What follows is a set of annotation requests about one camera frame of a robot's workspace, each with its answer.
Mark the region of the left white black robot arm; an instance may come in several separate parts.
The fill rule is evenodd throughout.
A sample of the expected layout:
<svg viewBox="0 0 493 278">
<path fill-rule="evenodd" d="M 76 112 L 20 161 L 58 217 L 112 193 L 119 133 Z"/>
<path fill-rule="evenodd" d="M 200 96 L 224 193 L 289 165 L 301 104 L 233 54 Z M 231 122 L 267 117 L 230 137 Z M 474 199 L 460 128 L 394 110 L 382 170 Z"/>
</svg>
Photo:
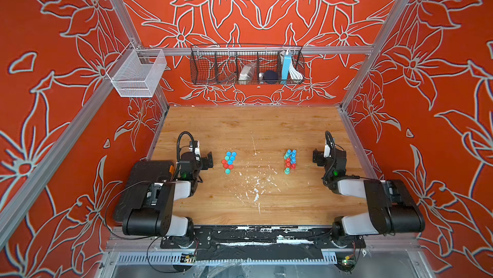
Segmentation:
<svg viewBox="0 0 493 278">
<path fill-rule="evenodd" d="M 192 197 L 203 182 L 200 172 L 213 167 L 213 155 L 200 155 L 188 131 L 178 135 L 177 162 L 140 161 L 133 165 L 113 219 L 126 236 L 193 237 L 193 221 L 173 214 L 174 203 Z"/>
</svg>

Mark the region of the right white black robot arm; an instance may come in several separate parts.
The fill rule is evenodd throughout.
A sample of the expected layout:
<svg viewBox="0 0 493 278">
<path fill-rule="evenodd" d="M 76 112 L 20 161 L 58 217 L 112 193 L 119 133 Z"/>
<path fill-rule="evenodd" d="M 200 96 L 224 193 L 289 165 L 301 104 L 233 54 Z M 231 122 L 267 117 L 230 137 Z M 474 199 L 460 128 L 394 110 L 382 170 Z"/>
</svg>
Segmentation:
<svg viewBox="0 0 493 278">
<path fill-rule="evenodd" d="M 313 162 L 324 169 L 323 185 L 336 195 L 362 198 L 367 204 L 364 213 L 335 218 L 332 242 L 344 245 L 360 236 L 420 233 L 425 229 L 424 216 L 403 181 L 347 174 L 347 152 L 329 131 L 324 137 L 324 150 L 313 151 Z"/>
</svg>

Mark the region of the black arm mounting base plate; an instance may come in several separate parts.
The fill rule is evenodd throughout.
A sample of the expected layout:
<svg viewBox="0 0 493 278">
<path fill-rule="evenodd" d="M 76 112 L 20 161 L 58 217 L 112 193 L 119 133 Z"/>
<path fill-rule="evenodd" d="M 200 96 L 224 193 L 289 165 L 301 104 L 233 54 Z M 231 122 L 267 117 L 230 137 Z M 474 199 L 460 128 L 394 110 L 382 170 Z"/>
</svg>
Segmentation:
<svg viewBox="0 0 493 278">
<path fill-rule="evenodd" d="M 198 261 L 301 261 L 336 264 L 362 256 L 362 236 L 333 239 L 330 227 L 201 225 L 160 248 L 191 251 Z"/>
</svg>

